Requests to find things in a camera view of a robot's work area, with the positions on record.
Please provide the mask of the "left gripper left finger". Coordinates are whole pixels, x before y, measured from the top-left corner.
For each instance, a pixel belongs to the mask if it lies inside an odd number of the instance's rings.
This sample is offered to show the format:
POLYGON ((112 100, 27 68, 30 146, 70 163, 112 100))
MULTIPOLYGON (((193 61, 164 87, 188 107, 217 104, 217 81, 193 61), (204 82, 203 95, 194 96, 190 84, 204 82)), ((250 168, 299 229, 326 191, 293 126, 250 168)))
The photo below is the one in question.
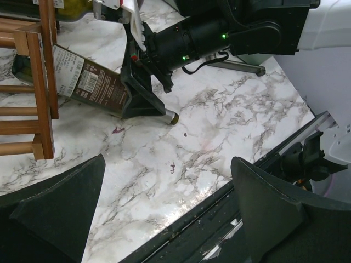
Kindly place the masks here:
POLYGON ((1 262, 81 262, 105 173, 95 156, 1 196, 1 262))

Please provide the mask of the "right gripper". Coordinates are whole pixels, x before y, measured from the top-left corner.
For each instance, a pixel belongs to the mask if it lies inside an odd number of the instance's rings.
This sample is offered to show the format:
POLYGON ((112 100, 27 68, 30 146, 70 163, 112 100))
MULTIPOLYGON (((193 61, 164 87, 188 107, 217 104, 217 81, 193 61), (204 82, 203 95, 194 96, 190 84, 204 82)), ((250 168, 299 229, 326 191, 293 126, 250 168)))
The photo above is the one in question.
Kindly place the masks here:
POLYGON ((151 75, 163 85, 166 93, 172 91, 173 71, 192 62, 192 36, 189 23, 176 23, 160 32, 151 30, 143 23, 145 51, 140 53, 139 67, 132 61, 137 45, 131 34, 130 26, 124 24, 127 36, 120 78, 127 89, 127 99, 123 104, 121 117, 161 117, 166 114, 164 103, 154 94, 151 75))

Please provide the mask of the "green bottle rack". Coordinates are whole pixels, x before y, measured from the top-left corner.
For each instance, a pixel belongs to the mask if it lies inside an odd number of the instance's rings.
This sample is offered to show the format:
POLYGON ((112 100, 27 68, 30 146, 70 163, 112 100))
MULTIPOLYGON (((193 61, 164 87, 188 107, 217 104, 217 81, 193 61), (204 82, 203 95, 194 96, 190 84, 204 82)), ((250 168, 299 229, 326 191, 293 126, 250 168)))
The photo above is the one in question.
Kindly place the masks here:
MULTIPOLYGON (((77 21, 93 12, 93 1, 53 1, 53 6, 56 19, 64 22, 77 21)), ((1 1, 1 13, 39 19, 39 1, 1 1)))
MULTIPOLYGON (((122 118, 127 89, 121 82, 120 73, 57 44, 53 47, 53 61, 59 95, 122 118)), ((179 120, 178 114, 168 109, 158 118, 172 125, 179 120)))

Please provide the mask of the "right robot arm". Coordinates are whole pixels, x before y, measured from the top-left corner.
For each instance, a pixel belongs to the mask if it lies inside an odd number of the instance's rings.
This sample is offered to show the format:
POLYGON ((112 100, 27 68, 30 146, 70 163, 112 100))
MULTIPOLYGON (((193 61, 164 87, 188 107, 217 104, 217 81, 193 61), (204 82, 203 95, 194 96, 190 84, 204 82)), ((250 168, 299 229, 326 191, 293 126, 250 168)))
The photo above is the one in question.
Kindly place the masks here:
POLYGON ((350 1, 171 1, 171 6, 183 20, 158 33, 144 25, 141 44, 125 27, 121 81, 129 99, 123 118, 167 117, 175 123, 178 115, 155 96, 151 77, 169 93, 173 71, 214 53, 225 60, 350 45, 350 1))

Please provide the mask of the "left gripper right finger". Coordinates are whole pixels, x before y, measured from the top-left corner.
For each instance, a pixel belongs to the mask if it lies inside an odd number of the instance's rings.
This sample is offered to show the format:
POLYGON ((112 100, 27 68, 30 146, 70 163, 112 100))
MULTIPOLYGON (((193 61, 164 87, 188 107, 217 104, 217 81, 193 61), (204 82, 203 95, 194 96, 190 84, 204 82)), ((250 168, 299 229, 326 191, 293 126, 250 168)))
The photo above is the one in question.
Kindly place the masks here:
POLYGON ((350 204, 231 161, 252 262, 350 262, 350 204))

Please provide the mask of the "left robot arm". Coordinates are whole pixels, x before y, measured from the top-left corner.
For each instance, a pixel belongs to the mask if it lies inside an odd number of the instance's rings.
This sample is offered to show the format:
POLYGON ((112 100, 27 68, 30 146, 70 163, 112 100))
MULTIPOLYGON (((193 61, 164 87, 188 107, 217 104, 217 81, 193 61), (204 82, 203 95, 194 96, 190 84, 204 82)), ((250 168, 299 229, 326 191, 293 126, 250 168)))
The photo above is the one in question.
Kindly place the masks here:
MULTIPOLYGON (((297 134, 125 262, 350 262, 350 204, 303 189, 350 165, 350 126, 297 134)), ((1 262, 81 262, 104 177, 95 156, 1 197, 1 262)))

